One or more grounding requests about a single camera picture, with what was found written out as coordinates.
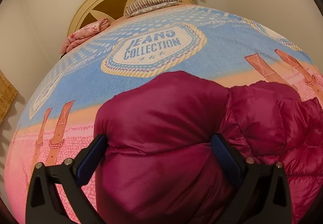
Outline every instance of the striped pillow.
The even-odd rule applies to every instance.
[[[133,13],[137,12],[138,10],[145,9],[154,5],[159,5],[167,2],[179,2],[181,0],[135,0],[133,1],[127,8],[126,12],[124,13],[125,17],[131,16]]]
[[[153,6],[144,8],[144,9],[139,9],[138,11],[132,13],[130,17],[135,17],[135,16],[142,15],[142,14],[145,14],[148,12],[156,11],[158,9],[171,7],[171,6],[179,5],[179,4],[180,4],[180,2],[173,1],[173,2],[166,2],[166,3],[158,4],[158,5],[153,5]]]

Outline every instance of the pink blanket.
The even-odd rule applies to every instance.
[[[64,54],[70,52],[73,48],[94,37],[96,34],[107,29],[109,26],[110,21],[107,18],[103,18],[75,31],[73,34],[69,35],[67,39],[65,39],[62,44],[60,53]]]

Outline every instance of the screw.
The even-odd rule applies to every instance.
[[[66,166],[71,165],[72,163],[73,163],[73,159],[72,158],[67,158],[67,159],[64,160],[64,164]]]
[[[245,161],[246,161],[248,164],[250,164],[250,165],[252,165],[252,164],[254,164],[254,163],[255,163],[255,160],[254,160],[252,157],[248,157],[248,158],[246,158],[246,159],[245,159]]]
[[[43,163],[38,162],[38,163],[35,165],[35,168],[36,168],[36,169],[40,169],[42,166],[43,166]]]
[[[280,161],[277,161],[276,162],[276,167],[280,169],[280,168],[283,167],[283,164]]]

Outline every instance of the blue and pink bedspread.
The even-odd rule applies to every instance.
[[[285,83],[302,100],[318,97],[322,105],[323,77],[310,58],[254,21],[194,5],[118,20],[53,67],[19,120],[5,164],[5,187],[19,223],[25,223],[29,180],[38,161],[55,165],[75,157],[92,141],[95,115],[104,102],[177,70],[226,87]],[[94,178],[83,191],[96,207]]]

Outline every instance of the puffer jacket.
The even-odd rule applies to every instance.
[[[228,89],[163,73],[97,113],[94,135],[109,143],[96,171],[98,212],[107,223],[212,223],[236,192],[211,150],[219,132],[244,157],[283,162],[296,224],[323,184],[322,130],[319,101],[301,102],[288,85]]]

